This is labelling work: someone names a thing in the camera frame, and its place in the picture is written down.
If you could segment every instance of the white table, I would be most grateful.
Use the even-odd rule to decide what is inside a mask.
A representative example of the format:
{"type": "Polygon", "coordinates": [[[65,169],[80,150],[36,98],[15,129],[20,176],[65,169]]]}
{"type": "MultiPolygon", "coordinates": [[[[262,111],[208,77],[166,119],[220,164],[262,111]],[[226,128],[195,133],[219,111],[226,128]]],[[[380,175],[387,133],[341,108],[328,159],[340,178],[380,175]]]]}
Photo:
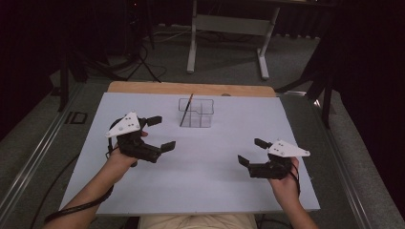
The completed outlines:
{"type": "MultiPolygon", "coordinates": [[[[151,85],[173,90],[184,87],[182,84],[136,84],[143,89],[151,85]]],[[[221,88],[217,85],[203,85],[196,90],[204,87],[221,88]]],[[[192,90],[193,86],[185,85],[184,88],[192,90]]],[[[222,87],[225,88],[232,89],[232,86],[222,87]]],[[[211,128],[179,126],[181,116],[177,102],[181,97],[188,97],[188,94],[106,93],[98,107],[61,206],[64,206],[104,164],[104,153],[107,149],[104,134],[111,123],[126,113],[137,110],[139,117],[163,117],[161,124],[144,129],[149,133],[144,139],[146,143],[160,146],[162,143],[176,140],[176,148],[163,154],[156,164],[140,161],[136,168],[130,169],[116,184],[112,195],[101,204],[97,211],[99,215],[282,211],[267,180],[249,177],[247,169],[239,164],[237,158],[237,155],[241,155],[255,163],[267,161],[266,151],[254,145],[255,137],[268,141],[282,138],[295,143],[279,99],[199,94],[195,96],[214,99],[211,128]]],[[[301,158],[300,160],[301,201],[305,209],[318,210],[320,207],[305,163],[301,158]]]]}

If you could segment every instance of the metal frame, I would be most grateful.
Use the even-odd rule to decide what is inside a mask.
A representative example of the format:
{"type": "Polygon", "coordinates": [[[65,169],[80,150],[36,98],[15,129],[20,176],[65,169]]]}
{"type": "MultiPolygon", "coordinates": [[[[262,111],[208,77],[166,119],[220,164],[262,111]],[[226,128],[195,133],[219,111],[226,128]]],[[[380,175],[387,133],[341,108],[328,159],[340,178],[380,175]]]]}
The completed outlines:
{"type": "Polygon", "coordinates": [[[273,29],[277,20],[279,7],[273,10],[270,21],[257,19],[243,19],[223,16],[212,16],[197,14],[197,0],[193,0],[193,18],[191,21],[191,45],[188,54],[187,72],[193,73],[196,62],[196,33],[197,30],[203,31],[222,31],[231,33],[242,33],[249,35],[262,35],[265,38],[263,46],[257,50],[260,71],[264,80],[269,79],[266,64],[266,49],[270,41],[273,29]]]}

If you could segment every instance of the person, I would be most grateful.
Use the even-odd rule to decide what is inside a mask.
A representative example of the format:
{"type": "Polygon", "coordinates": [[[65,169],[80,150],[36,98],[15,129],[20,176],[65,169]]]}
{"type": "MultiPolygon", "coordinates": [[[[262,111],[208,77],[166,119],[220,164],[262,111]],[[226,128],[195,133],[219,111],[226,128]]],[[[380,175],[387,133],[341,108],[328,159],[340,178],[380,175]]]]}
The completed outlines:
{"type": "MultiPolygon", "coordinates": [[[[298,168],[298,159],[293,157],[292,163],[298,168]]],[[[131,165],[137,162],[134,157],[122,154],[119,148],[110,154],[106,163],[98,173],[83,187],[83,189],[69,201],[63,209],[69,209],[81,204],[94,201],[106,194],[110,188],[120,181],[131,165]]],[[[295,180],[291,175],[283,179],[268,180],[274,196],[287,214],[291,225],[295,229],[318,228],[309,214],[305,211],[298,198],[295,180]]],[[[60,218],[48,221],[43,229],[84,229],[88,228],[96,215],[99,204],[82,211],[74,212],[60,218]]],[[[140,228],[257,228],[254,216],[251,214],[240,215],[208,215],[208,216],[159,216],[142,217],[140,228]]]]}

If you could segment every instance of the cable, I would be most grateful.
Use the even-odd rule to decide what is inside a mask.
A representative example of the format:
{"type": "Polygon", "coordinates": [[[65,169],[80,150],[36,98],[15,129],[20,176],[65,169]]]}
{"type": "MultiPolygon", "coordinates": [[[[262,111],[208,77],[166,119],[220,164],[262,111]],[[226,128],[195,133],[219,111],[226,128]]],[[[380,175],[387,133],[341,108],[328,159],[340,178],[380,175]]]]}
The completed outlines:
{"type": "Polygon", "coordinates": [[[258,227],[259,229],[262,229],[262,227],[263,227],[263,222],[275,222],[275,223],[281,224],[281,225],[283,225],[283,226],[285,226],[285,227],[287,227],[287,228],[293,229],[292,226],[291,226],[291,224],[288,224],[288,223],[283,222],[283,221],[278,220],[278,219],[266,219],[265,216],[266,216],[266,214],[262,214],[262,218],[261,218],[260,221],[257,223],[257,224],[258,224],[257,227],[258,227]]]}
{"type": "MultiPolygon", "coordinates": [[[[297,172],[297,176],[294,173],[292,173],[291,171],[289,171],[289,174],[292,175],[292,178],[294,179],[295,184],[297,185],[297,191],[298,191],[298,197],[299,197],[300,194],[301,194],[300,174],[298,173],[298,168],[292,163],[291,163],[291,165],[295,169],[295,171],[297,172]]],[[[287,228],[293,229],[291,224],[285,223],[285,222],[277,220],[277,219],[265,219],[265,216],[266,216],[266,214],[262,214],[262,218],[260,219],[259,222],[257,222],[257,226],[258,226],[259,229],[262,229],[263,222],[265,222],[265,221],[276,222],[276,223],[279,223],[279,224],[282,224],[282,225],[286,226],[287,228]]]]}
{"type": "Polygon", "coordinates": [[[36,210],[35,216],[32,219],[31,226],[30,228],[33,229],[33,226],[35,225],[36,219],[38,218],[39,212],[41,211],[42,206],[44,205],[45,199],[47,198],[48,194],[56,184],[56,182],[60,179],[63,173],[68,169],[68,167],[78,158],[80,154],[77,154],[65,167],[59,172],[59,174],[56,176],[56,178],[53,180],[51,186],[48,188],[47,192],[45,193],[45,196],[42,198],[41,203],[39,204],[38,209],[36,210]]]}
{"type": "Polygon", "coordinates": [[[45,223],[52,221],[54,219],[60,218],[60,217],[64,217],[66,215],[70,215],[72,213],[76,213],[76,212],[83,211],[88,208],[97,206],[100,203],[104,202],[113,193],[113,190],[114,190],[114,185],[101,198],[98,198],[98,199],[88,202],[88,203],[78,205],[76,207],[71,207],[68,209],[63,209],[63,210],[57,211],[55,213],[52,213],[45,218],[45,223]]]}

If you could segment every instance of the floor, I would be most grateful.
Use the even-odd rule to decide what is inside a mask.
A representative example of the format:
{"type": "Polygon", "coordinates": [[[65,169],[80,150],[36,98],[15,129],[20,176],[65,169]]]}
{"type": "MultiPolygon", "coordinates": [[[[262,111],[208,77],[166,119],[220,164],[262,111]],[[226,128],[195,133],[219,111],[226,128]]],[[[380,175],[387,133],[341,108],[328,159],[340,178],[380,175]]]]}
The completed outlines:
{"type": "MultiPolygon", "coordinates": [[[[189,74],[186,72],[189,28],[156,28],[155,32],[155,49],[151,49],[150,42],[145,38],[144,49],[140,54],[145,58],[154,75],[162,82],[259,85],[279,88],[300,77],[319,42],[318,39],[273,37],[266,53],[270,79],[264,81],[260,76],[255,52],[257,47],[262,45],[261,37],[244,37],[244,41],[241,42],[239,35],[223,34],[228,40],[224,42],[218,40],[217,34],[200,32],[196,70],[189,74]]],[[[111,56],[110,60],[115,64],[122,62],[123,59],[111,56]]],[[[117,71],[116,74],[128,77],[135,68],[136,66],[131,66],[117,71]]],[[[15,186],[15,181],[23,176],[20,172],[27,161],[30,161],[30,157],[40,155],[39,161],[30,171],[31,175],[21,183],[20,192],[14,193],[15,200],[11,202],[10,211],[2,215],[0,228],[28,228],[29,225],[32,228],[40,228],[43,218],[59,207],[75,164],[75,161],[72,164],[68,162],[80,152],[91,126],[91,120],[96,113],[98,101],[112,81],[95,70],[89,69],[88,73],[90,78],[84,85],[75,84],[71,79],[71,102],[65,113],[57,112],[58,97],[47,96],[0,143],[2,153],[0,154],[0,177],[1,187],[3,187],[0,192],[1,197],[10,195],[9,187],[12,188],[13,184],[15,186]],[[72,121],[69,122],[69,114],[88,114],[89,116],[85,123],[74,124],[72,121]],[[56,129],[54,133],[50,132],[51,127],[56,129]],[[61,173],[61,176],[56,179],[58,173],[61,173]],[[54,180],[56,182],[53,188],[48,190],[54,180]]],[[[51,78],[57,84],[58,73],[51,75],[51,78]]],[[[152,81],[153,77],[144,66],[140,66],[129,80],[152,81]]],[[[301,85],[294,91],[305,92],[309,85],[310,83],[301,85]]],[[[294,118],[306,118],[297,115],[294,111],[291,107],[290,112],[295,114],[294,118]]],[[[323,168],[326,173],[331,171],[329,178],[336,181],[327,180],[325,175],[322,177],[314,175],[316,179],[314,182],[318,185],[315,190],[319,190],[318,198],[325,203],[321,206],[321,211],[311,213],[315,221],[321,228],[405,228],[403,219],[398,217],[382,182],[378,180],[378,173],[368,157],[367,149],[341,104],[337,92],[333,92],[330,126],[330,134],[334,138],[333,144],[341,153],[337,156],[341,163],[332,163],[336,158],[319,155],[319,161],[322,163],[311,164],[311,166],[340,165],[344,170],[339,171],[342,167],[333,170],[323,168]],[[355,187],[354,197],[348,194],[350,190],[341,188],[345,181],[342,181],[339,175],[351,177],[349,184],[346,185],[355,187]],[[333,190],[333,184],[327,186],[329,182],[337,185],[339,190],[333,190]],[[363,209],[353,208],[345,200],[347,197],[354,198],[353,202],[359,201],[363,209]],[[352,213],[356,211],[364,211],[367,216],[357,219],[352,213]]],[[[318,142],[318,138],[309,130],[297,131],[301,133],[308,131],[307,135],[302,135],[300,142],[322,149],[324,143],[318,142]]],[[[268,217],[287,221],[283,214],[271,214],[268,217]]],[[[99,217],[92,223],[91,228],[119,228],[125,220],[126,218],[99,217]]],[[[267,222],[266,228],[268,227],[284,228],[284,225],[267,222]]]]}

